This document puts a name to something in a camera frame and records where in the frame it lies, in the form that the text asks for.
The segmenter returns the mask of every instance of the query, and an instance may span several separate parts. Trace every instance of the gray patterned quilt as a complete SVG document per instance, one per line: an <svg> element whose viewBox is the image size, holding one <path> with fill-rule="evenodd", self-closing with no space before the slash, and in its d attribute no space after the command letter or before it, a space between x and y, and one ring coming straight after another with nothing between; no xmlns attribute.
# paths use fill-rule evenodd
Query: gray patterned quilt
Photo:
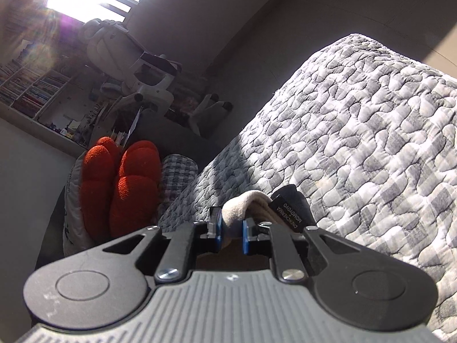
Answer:
<svg viewBox="0 0 457 343"><path fill-rule="evenodd" d="M318 226L424 269L457 342L457 80L352 34L313 54L159 221L293 183Z"/></svg>

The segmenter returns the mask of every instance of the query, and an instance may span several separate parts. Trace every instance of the white chair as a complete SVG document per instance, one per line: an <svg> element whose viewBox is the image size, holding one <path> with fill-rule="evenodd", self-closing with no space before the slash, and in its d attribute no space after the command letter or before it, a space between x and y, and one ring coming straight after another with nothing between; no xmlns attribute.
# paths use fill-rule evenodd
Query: white chair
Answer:
<svg viewBox="0 0 457 343"><path fill-rule="evenodd" d="M189 129L198 136L208 137L232 109L232 103L220 101L217 94L207 94L189 116Z"/></svg>
<svg viewBox="0 0 457 343"><path fill-rule="evenodd" d="M79 39L87 44L87 56L99 70L122 82L105 83L101 90L115 90L125 97L119 105L135 102L141 95L160 115L164 115L174 100L168 91L181 65L165 56L148 53L120 22L93 19L83 25Z"/></svg>

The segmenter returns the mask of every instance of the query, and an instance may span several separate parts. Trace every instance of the shelf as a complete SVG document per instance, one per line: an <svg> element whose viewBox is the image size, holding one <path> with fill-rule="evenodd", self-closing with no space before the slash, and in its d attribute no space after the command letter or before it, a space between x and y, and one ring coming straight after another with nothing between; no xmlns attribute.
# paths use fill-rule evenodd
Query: shelf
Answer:
<svg viewBox="0 0 457 343"><path fill-rule="evenodd" d="M70 81L70 80L72 79L71 77L65 76L65 75L61 74L60 72L58 72L58 71L56 71L56 70L54 70L54 69L51 69L49 72L54 72L54 73L56 73L58 76L62 76L62 77L65 79L65 81L67 81L67 82Z"/></svg>
<svg viewBox="0 0 457 343"><path fill-rule="evenodd" d="M43 105L43 107L40 108L40 110L35 114L35 116L33 117L33 119L35 121L38 121L38 118L44 113L44 111L46 111L46 109L48 109L52 103L54 102L54 100L56 100L56 98L60 95L60 93L65 90L65 88L68 86L68 84L77 76L78 74L74 75L71 79L68 79L68 81L66 83L64 83L62 85L62 87L57 90L54 95L51 96L51 98L49 98L49 100L46 102L45 105Z"/></svg>
<svg viewBox="0 0 457 343"><path fill-rule="evenodd" d="M10 82L11 80L14 80L17 76L19 76L19 73L20 73L24 68L26 68L26 66L22 66L22 67L19 68L16 72L14 72L10 77L8 77L8 78L3 82L3 84L0 85L0 89L3 88L8 82Z"/></svg>
<svg viewBox="0 0 457 343"><path fill-rule="evenodd" d="M37 75L38 77L42 76L42 75L40 75L39 73L36 73L34 70L28 68L27 66L24 66L24 67L22 67L21 69L26 69L26 70L32 72L34 75Z"/></svg>
<svg viewBox="0 0 457 343"><path fill-rule="evenodd" d="M78 158L86 148L0 102L0 117L52 147Z"/></svg>
<svg viewBox="0 0 457 343"><path fill-rule="evenodd" d="M21 95L18 96L18 97L13 101L13 103L10 104L10 107L12 107L13 104L14 104L15 102L17 102L18 100L20 100L20 99L24 96L24 94L25 94L27 91L30 90L30 88L31 88L33 85L35 85L36 83L38 83L38 82L39 82L43 77L45 77L49 72L50 72L50 71L47 71L44 75L40 76L37 80L35 80L34 82L32 82L32 83L27 87L27 89L25 89L25 90L21 93Z"/></svg>

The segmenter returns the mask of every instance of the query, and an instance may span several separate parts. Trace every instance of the bookshelf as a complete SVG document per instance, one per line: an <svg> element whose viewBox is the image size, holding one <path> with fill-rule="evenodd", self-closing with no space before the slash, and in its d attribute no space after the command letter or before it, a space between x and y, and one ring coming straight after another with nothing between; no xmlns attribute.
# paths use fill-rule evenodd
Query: bookshelf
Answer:
<svg viewBox="0 0 457 343"><path fill-rule="evenodd" d="M76 77L13 60L0 67L0 117L53 147L79 157L86 148L40 123Z"/></svg>

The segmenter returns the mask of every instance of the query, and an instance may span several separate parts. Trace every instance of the floor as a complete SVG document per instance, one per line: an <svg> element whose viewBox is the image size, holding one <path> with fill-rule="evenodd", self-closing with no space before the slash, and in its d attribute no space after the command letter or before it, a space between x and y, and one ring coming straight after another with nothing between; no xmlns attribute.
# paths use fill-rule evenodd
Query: floor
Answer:
<svg viewBox="0 0 457 343"><path fill-rule="evenodd" d="M234 104L212 139L227 145L311 54L350 33L457 77L457 0L283 0L212 79Z"/></svg>
<svg viewBox="0 0 457 343"><path fill-rule="evenodd" d="M30 329L22 288L75 159L2 119L0 134L0 342L11 343Z"/></svg>

